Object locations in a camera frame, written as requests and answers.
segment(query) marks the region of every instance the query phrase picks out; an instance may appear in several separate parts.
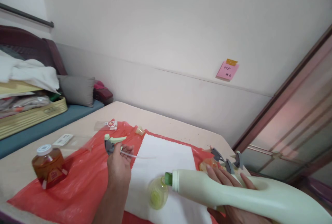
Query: green bottle cap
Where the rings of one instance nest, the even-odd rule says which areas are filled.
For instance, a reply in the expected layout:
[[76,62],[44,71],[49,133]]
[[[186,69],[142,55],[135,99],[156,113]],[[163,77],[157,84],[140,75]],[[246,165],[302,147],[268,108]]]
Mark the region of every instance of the green bottle cap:
[[172,186],[173,184],[173,174],[166,172],[165,173],[165,184],[168,186]]

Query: gray pillow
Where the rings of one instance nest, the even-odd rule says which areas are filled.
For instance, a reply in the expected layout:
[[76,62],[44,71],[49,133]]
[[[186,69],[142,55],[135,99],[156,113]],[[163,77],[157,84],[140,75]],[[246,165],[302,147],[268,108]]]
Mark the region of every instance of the gray pillow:
[[60,90],[68,104],[93,107],[94,77],[57,75]]

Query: yellow tape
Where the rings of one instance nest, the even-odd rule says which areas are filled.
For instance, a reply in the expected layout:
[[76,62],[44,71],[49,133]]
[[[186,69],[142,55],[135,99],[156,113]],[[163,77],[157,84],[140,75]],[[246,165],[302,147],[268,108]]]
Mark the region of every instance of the yellow tape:
[[226,60],[226,64],[229,64],[229,65],[232,65],[232,66],[236,66],[238,61],[234,61],[234,60],[231,60],[231,59],[227,59]]

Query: hand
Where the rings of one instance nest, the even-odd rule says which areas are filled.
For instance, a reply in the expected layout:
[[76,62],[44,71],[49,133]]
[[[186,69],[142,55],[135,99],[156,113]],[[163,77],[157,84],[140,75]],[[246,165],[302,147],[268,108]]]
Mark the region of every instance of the hand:
[[107,159],[108,187],[129,187],[131,178],[130,161],[131,157],[120,153],[122,151],[134,154],[134,147],[117,143],[114,151]]
[[[233,187],[241,187],[242,185],[227,171],[223,170],[222,168],[212,168],[211,166],[206,166],[207,174],[211,179],[214,181],[227,186]],[[240,174],[242,180],[244,181],[246,187],[248,189],[256,190],[254,184],[246,177],[245,174]],[[224,206],[226,217],[224,217],[221,213],[211,208],[208,208],[207,211],[215,218],[215,220],[219,224],[271,224],[272,221],[269,219],[262,217],[257,214],[253,214],[239,208],[235,208],[232,206]]]

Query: white cloth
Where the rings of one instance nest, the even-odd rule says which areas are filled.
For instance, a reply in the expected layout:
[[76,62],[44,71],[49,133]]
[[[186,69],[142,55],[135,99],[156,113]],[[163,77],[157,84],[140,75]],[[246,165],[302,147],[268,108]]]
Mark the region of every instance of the white cloth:
[[0,50],[0,82],[8,83],[9,80],[22,80],[51,92],[59,89],[53,67],[44,66],[38,60],[16,59]]
[[196,170],[190,147],[145,134],[138,156],[157,158],[135,160],[126,211],[155,224],[212,223],[205,206],[178,195],[171,187],[168,187],[168,199],[162,209],[154,210],[149,205],[147,187],[153,179],[173,169]]

